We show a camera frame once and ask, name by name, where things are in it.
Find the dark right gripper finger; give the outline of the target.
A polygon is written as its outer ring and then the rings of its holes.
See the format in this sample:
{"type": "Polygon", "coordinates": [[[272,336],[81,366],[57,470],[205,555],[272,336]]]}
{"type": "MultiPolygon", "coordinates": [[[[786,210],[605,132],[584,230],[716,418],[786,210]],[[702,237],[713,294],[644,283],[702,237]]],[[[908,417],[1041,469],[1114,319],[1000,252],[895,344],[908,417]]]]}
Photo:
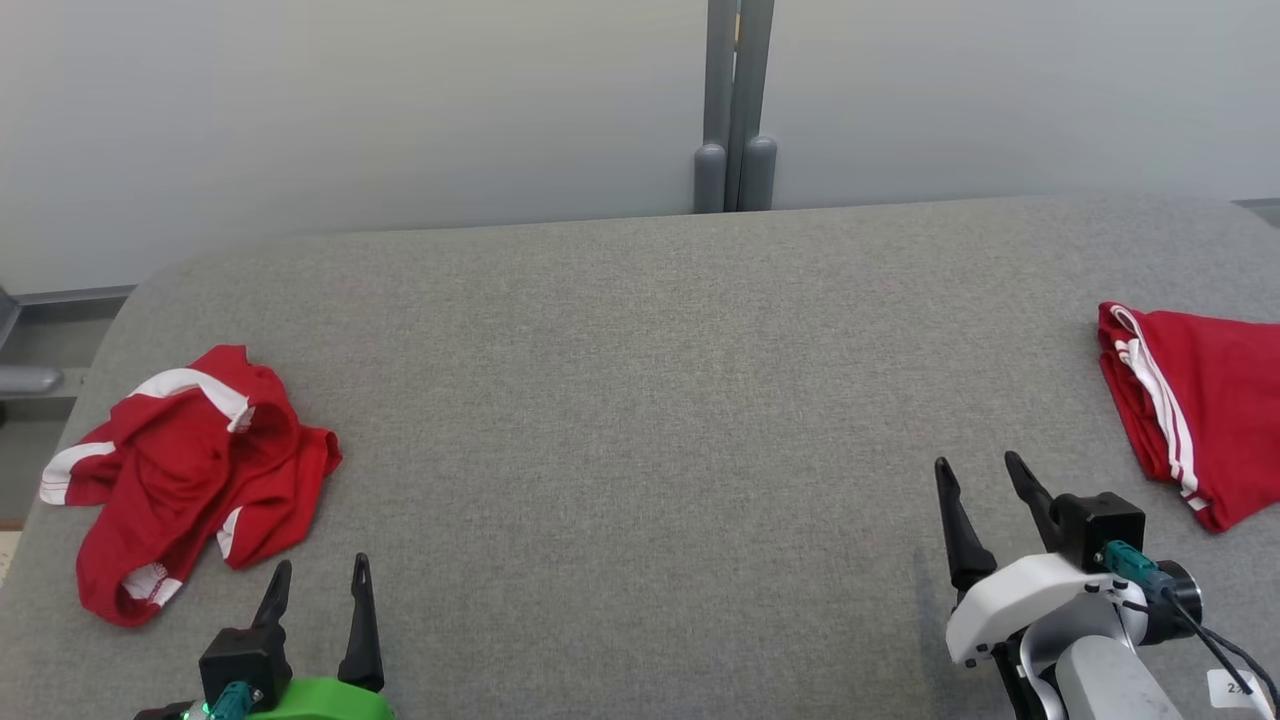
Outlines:
{"type": "Polygon", "coordinates": [[[957,594],[965,594],[978,582],[995,574],[998,562],[979,541],[963,506],[960,484],[946,457],[934,460],[934,482],[950,583],[957,594]]]}
{"type": "Polygon", "coordinates": [[[1006,451],[1004,461],[1019,500],[1030,511],[1044,550],[1051,553],[1057,552],[1062,534],[1053,514],[1053,496],[1041,484],[1018,452],[1006,451]]]}

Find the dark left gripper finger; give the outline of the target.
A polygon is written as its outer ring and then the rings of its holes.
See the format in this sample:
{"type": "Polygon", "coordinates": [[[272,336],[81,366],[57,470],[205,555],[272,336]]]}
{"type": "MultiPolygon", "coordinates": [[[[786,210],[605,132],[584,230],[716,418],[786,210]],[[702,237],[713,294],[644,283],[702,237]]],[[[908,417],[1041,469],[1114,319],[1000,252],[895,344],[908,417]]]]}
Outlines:
{"type": "Polygon", "coordinates": [[[283,635],[284,626],[282,625],[282,619],[289,603],[292,574],[293,562],[289,559],[282,560],[274,568],[268,588],[250,625],[252,632],[283,635]]]}
{"type": "Polygon", "coordinates": [[[366,553],[356,553],[355,556],[349,591],[353,598],[353,612],[346,656],[338,666],[337,679],[379,694],[385,687],[385,671],[372,574],[366,553]]]}

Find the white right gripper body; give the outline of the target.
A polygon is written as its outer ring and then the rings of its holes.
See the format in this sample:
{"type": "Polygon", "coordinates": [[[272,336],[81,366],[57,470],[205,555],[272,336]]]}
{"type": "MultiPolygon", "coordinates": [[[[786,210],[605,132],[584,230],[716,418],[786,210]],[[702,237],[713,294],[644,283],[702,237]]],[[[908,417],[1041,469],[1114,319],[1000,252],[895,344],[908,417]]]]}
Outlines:
{"type": "Polygon", "coordinates": [[[956,665],[995,662],[1018,719],[1148,719],[1148,623],[1137,584],[1032,555],[973,585],[945,641],[956,665]]]}

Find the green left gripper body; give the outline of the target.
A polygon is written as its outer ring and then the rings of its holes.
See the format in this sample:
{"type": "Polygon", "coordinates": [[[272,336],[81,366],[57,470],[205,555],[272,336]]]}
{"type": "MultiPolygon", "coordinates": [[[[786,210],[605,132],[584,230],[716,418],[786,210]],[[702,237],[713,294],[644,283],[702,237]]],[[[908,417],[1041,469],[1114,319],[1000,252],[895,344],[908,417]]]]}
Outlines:
{"type": "Polygon", "coordinates": [[[273,708],[265,694],[244,682],[233,682],[211,702],[189,706],[192,719],[393,719],[380,694],[348,685],[335,678],[302,678],[285,685],[273,708]]]}

